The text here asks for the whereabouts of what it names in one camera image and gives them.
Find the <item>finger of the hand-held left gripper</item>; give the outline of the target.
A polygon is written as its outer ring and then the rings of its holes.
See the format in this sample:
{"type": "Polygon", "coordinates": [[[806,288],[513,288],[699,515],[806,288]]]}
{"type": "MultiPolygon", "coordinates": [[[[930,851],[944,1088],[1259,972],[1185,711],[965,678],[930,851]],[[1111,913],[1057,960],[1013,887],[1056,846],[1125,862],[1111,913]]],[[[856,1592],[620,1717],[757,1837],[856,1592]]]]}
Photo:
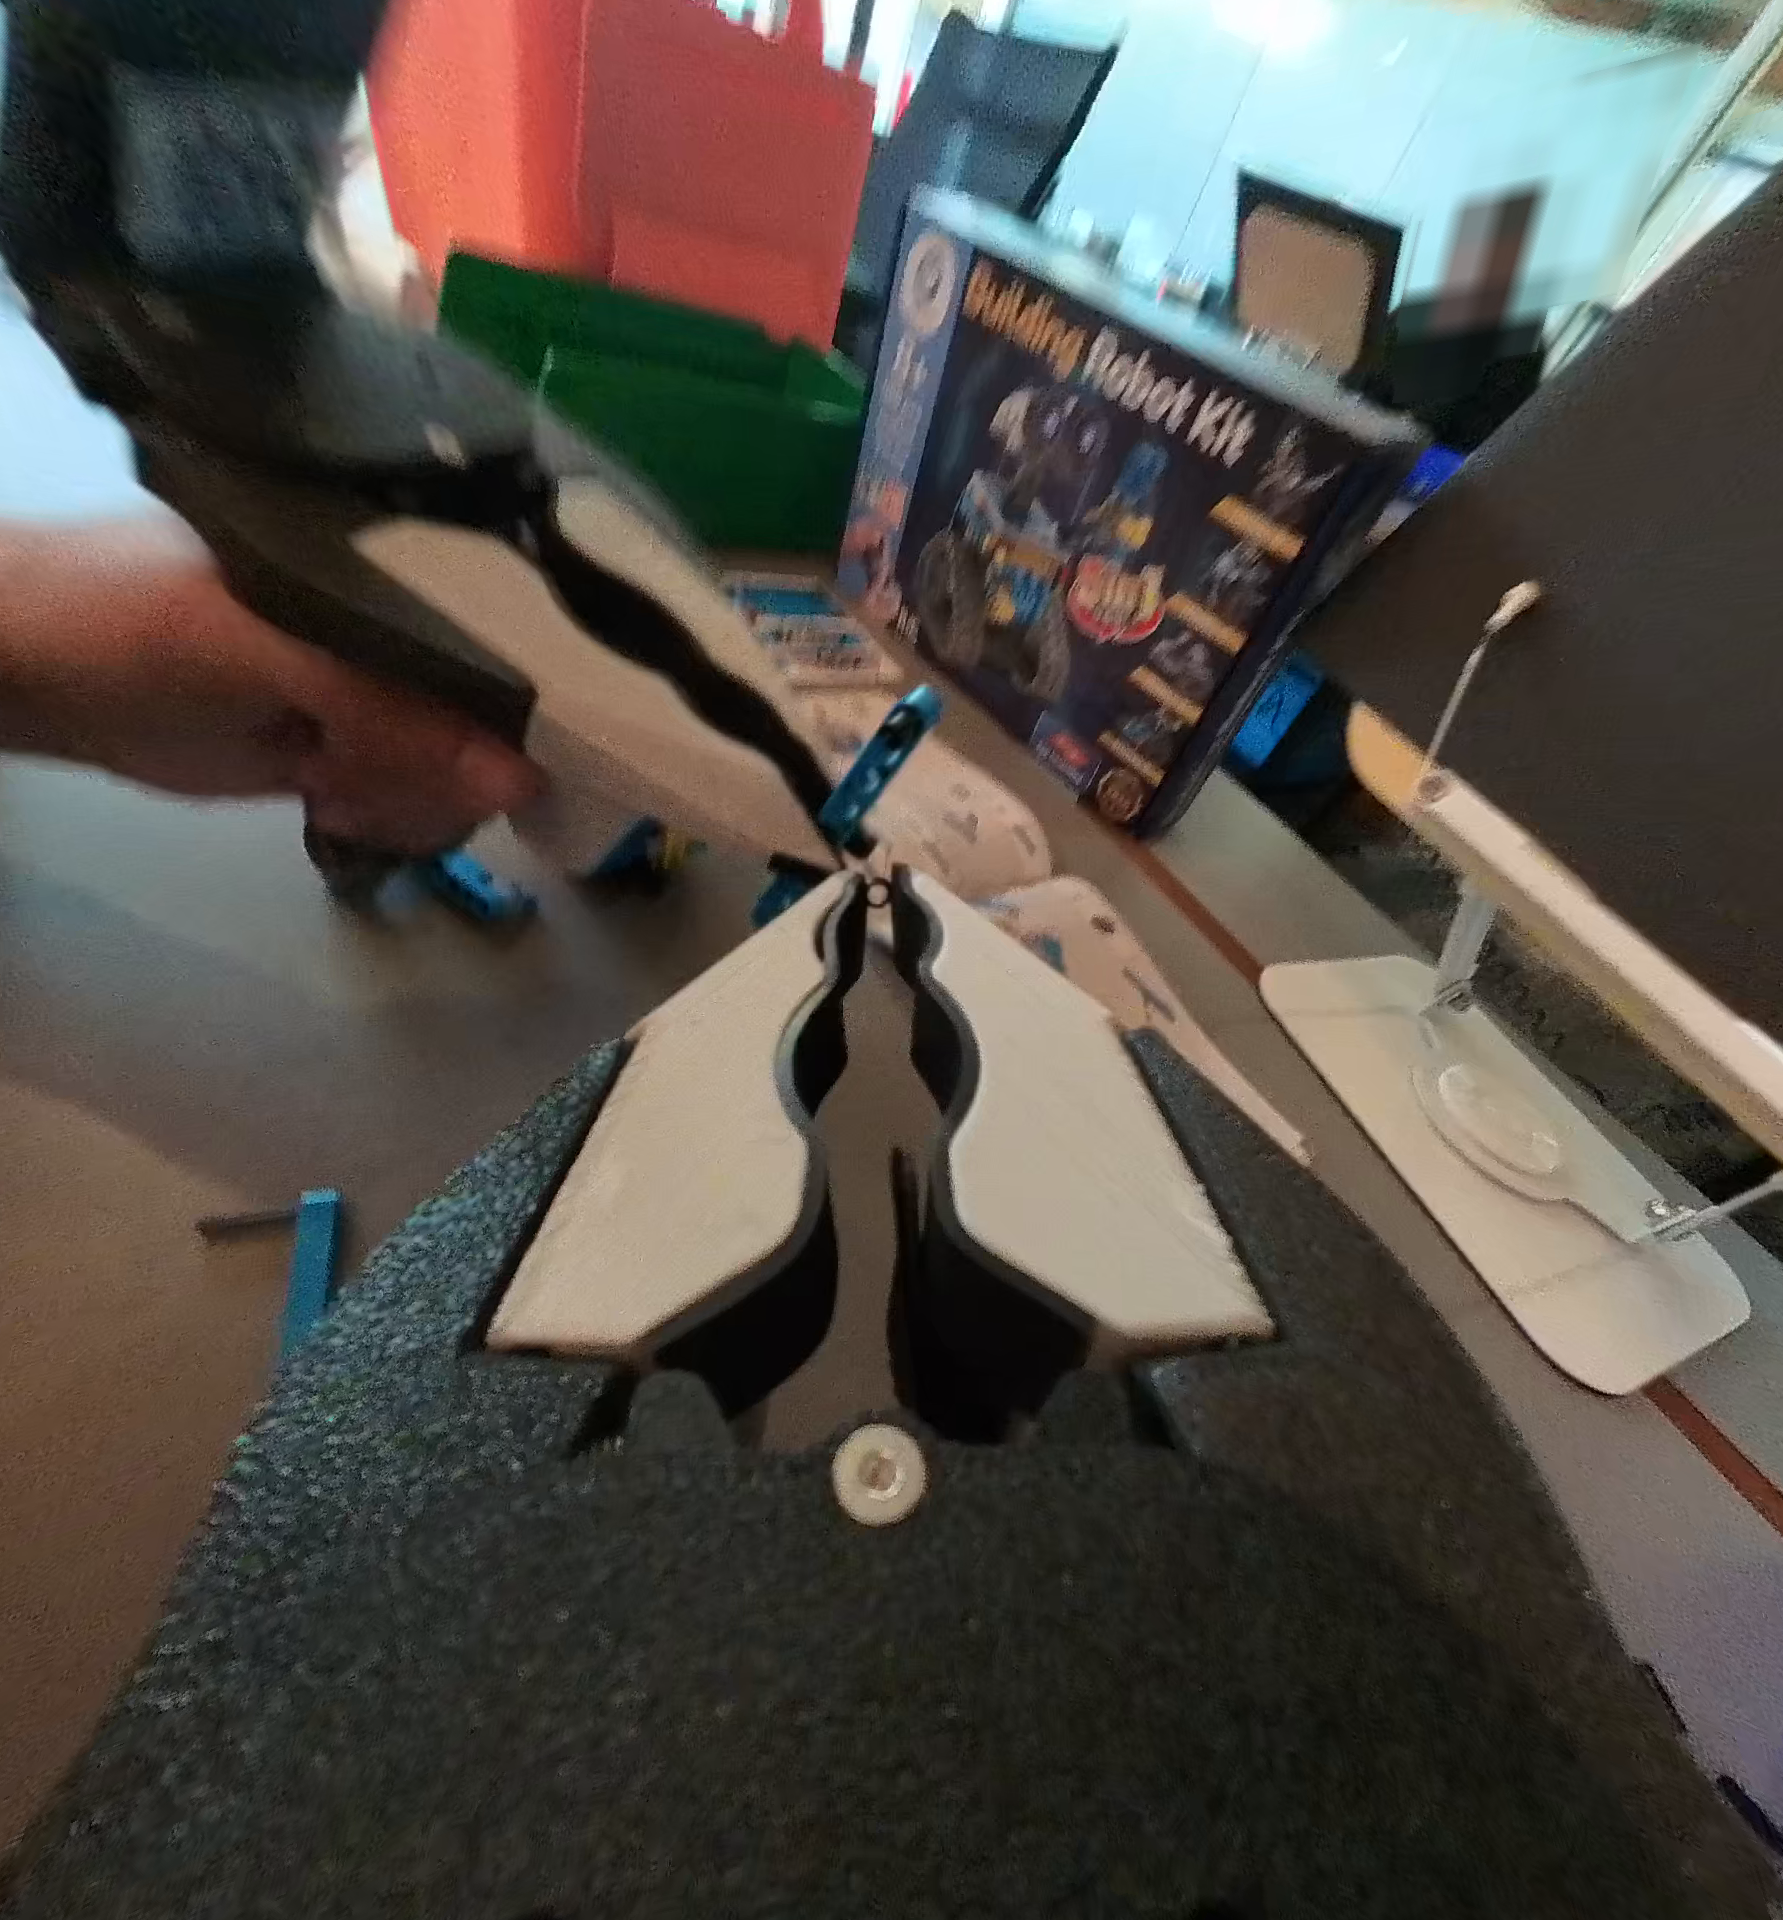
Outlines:
{"type": "Polygon", "coordinates": [[[511,546],[419,517],[375,522],[353,546],[534,692],[522,749],[545,791],[513,830],[549,866],[596,875],[642,822],[761,860],[841,864],[767,756],[714,732],[661,673],[586,635],[511,546]]]}
{"type": "Polygon", "coordinates": [[[684,712],[651,748],[680,816],[755,852],[837,858],[818,817],[835,794],[806,698],[738,613],[671,510],[578,431],[538,431],[537,568],[575,627],[668,689],[684,712]]]}

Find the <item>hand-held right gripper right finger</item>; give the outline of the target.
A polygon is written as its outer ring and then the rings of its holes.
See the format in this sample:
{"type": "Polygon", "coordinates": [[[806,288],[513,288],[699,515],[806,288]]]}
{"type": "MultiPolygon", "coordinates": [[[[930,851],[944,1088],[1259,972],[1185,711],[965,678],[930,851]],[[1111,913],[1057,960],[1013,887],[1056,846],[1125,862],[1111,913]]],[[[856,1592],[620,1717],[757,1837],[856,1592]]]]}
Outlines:
{"type": "Polygon", "coordinates": [[[952,1357],[1167,1357],[1272,1315],[1125,1038],[1068,978],[895,868],[911,1060],[936,1107],[920,1301],[952,1357]]]}

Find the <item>black gear wheel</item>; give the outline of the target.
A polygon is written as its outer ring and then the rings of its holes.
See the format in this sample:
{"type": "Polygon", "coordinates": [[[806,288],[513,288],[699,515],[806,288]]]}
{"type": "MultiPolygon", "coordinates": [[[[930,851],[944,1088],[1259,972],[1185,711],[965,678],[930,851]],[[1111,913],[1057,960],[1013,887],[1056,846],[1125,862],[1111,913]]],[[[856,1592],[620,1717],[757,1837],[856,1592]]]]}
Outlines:
{"type": "Polygon", "coordinates": [[[399,878],[415,878],[435,854],[406,828],[348,817],[329,803],[304,805],[304,852],[341,910],[374,919],[399,878]]]}

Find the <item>grey desk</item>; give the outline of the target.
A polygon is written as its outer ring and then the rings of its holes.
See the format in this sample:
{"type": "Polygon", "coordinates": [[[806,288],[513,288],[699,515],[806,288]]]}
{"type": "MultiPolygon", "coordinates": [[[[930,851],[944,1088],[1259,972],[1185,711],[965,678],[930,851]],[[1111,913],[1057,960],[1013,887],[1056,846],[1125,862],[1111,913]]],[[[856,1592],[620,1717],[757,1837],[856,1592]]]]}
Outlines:
{"type": "Polygon", "coordinates": [[[1257,968],[984,726],[1290,1165],[1139,1044],[1280,1321],[900,1404],[871,956],[841,1281],[729,1422],[478,1315],[751,862],[508,945],[343,915],[277,808],[0,764],[0,1917],[1783,1917],[1783,1539],[1565,1389],[1269,1024],[1257,968]],[[290,1230],[343,1193],[287,1363],[290,1230]]]}

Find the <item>person's left hand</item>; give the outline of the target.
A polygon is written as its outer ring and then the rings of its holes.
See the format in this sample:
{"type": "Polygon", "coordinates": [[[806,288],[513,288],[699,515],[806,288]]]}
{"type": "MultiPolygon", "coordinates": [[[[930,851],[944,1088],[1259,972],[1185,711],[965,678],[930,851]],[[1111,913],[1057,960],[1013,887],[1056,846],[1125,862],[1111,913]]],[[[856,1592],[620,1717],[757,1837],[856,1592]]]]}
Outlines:
{"type": "Polygon", "coordinates": [[[424,857],[542,794],[540,768],[242,608],[175,515],[0,522],[0,756],[193,802],[291,799],[424,857]]]}

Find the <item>green box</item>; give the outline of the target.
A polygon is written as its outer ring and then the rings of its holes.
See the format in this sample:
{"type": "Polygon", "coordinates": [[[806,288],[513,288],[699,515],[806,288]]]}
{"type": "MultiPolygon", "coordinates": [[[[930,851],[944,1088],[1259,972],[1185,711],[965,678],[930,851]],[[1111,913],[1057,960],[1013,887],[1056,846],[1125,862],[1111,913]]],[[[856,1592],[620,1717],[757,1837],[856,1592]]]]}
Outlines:
{"type": "Polygon", "coordinates": [[[474,253],[449,253],[438,314],[707,546],[837,559],[868,392],[841,354],[474,253]]]}

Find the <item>blue sticker sheet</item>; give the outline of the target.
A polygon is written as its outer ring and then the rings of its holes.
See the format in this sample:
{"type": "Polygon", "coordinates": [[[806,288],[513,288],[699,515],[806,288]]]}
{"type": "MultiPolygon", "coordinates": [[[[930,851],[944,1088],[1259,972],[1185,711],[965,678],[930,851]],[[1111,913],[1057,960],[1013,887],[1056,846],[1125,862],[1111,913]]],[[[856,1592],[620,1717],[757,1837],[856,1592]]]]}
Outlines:
{"type": "Polygon", "coordinates": [[[803,573],[733,569],[721,578],[767,659],[798,692],[879,692],[903,671],[835,593],[803,573]]]}

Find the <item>open instruction booklet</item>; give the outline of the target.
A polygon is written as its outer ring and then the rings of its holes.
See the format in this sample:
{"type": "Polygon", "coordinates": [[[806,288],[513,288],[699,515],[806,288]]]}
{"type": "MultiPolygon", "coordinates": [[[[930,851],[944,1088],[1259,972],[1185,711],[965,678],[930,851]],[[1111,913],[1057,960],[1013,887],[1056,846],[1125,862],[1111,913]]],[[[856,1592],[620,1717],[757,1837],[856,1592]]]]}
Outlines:
{"type": "Polygon", "coordinates": [[[1092,997],[1125,1034],[1156,1034],[1297,1163],[1310,1146],[1192,1018],[1122,910],[1062,872],[1044,822],[990,772],[942,744],[917,748],[866,822],[873,878],[907,866],[944,885],[1092,997]]]}

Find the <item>white round dish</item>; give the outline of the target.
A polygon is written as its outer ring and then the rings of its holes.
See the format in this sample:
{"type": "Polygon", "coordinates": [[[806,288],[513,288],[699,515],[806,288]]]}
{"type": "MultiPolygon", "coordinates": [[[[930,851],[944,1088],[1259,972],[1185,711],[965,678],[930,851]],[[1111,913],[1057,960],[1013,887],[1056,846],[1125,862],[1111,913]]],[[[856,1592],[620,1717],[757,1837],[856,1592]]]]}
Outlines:
{"type": "Polygon", "coordinates": [[[1438,1140],[1486,1179],[1539,1204],[1576,1198],[1574,1129],[1513,1070],[1425,1051],[1411,1090],[1438,1140]]]}

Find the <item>orange plastic case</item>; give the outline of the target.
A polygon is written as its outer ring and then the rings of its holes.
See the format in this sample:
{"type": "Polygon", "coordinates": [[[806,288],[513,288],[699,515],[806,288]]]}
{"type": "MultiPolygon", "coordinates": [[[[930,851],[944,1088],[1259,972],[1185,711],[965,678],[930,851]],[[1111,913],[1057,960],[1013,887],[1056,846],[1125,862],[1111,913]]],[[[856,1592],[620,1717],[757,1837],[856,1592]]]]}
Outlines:
{"type": "Polygon", "coordinates": [[[873,89],[693,2],[395,2],[365,75],[385,198],[431,279],[453,253],[600,281],[830,350],[873,89]]]}

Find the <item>dark printed toy box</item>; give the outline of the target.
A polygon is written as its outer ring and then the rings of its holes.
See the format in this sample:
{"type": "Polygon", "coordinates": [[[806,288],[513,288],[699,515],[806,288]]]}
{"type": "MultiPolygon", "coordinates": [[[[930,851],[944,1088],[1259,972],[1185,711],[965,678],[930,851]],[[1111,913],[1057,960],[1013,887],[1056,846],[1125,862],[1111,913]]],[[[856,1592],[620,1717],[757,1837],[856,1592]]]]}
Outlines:
{"type": "Polygon", "coordinates": [[[913,194],[841,591],[1122,831],[1190,809],[1427,439],[998,208],[913,194]]]}

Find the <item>blue plastic bin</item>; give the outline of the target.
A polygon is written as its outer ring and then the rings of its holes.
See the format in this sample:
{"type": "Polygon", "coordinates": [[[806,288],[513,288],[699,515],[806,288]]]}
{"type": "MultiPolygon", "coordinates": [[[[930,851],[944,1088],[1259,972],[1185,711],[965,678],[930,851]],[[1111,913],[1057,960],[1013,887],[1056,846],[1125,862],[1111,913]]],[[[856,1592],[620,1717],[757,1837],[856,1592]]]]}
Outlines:
{"type": "Polygon", "coordinates": [[[1322,671],[1302,654],[1290,656],[1247,711],[1225,756],[1234,775],[1255,777],[1286,744],[1322,690],[1322,671]]]}

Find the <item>black mesh office chair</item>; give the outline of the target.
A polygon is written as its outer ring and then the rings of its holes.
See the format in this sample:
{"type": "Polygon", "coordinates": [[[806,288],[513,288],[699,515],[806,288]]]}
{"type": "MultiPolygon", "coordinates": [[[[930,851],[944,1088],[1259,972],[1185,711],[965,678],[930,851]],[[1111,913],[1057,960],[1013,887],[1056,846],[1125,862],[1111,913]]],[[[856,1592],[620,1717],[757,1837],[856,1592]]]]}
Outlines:
{"type": "Polygon", "coordinates": [[[1034,219],[1115,58],[1113,42],[1030,39],[948,13],[901,115],[873,146],[839,307],[884,303],[919,189],[1034,219]]]}

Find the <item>tan backed black chair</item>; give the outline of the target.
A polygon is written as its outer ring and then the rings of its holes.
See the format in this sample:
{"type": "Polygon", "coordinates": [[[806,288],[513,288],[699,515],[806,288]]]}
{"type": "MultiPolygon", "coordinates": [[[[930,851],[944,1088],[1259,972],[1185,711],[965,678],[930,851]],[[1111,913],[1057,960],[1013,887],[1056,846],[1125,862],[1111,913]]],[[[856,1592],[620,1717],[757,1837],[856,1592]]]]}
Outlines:
{"type": "Polygon", "coordinates": [[[1240,169],[1230,321],[1240,335],[1359,387],[1389,331],[1405,228],[1240,169]]]}

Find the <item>dark brown board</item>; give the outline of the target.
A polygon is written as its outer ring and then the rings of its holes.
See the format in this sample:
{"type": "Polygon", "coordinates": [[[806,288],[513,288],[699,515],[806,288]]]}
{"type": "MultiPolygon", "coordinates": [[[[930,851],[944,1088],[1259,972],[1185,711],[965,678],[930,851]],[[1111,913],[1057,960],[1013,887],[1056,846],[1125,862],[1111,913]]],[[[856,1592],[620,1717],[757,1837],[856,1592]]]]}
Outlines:
{"type": "Polygon", "coordinates": [[[1783,1048],[1783,169],[1317,607],[1300,648],[1783,1048]]]}

